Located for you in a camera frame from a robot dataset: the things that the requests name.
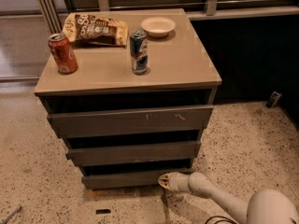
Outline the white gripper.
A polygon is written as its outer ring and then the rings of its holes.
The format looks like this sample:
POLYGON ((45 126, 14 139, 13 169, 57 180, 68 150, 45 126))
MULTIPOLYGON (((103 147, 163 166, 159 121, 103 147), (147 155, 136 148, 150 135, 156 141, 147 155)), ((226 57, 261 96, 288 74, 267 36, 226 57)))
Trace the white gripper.
POLYGON ((158 177, 158 184, 164 189, 170 189, 173 192, 189 192, 189 175, 174 172, 164 174, 158 177))

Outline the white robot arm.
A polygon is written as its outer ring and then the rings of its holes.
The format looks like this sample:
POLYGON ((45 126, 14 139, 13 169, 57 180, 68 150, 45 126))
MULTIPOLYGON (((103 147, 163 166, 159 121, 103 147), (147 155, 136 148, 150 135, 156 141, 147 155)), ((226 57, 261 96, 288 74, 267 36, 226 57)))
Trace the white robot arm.
POLYGON ((167 173, 158 178, 158 183, 172 192, 186 192, 213 200, 239 224, 299 224, 295 205, 283 193, 273 189, 259 190, 246 202, 217 188, 202 173, 167 173))

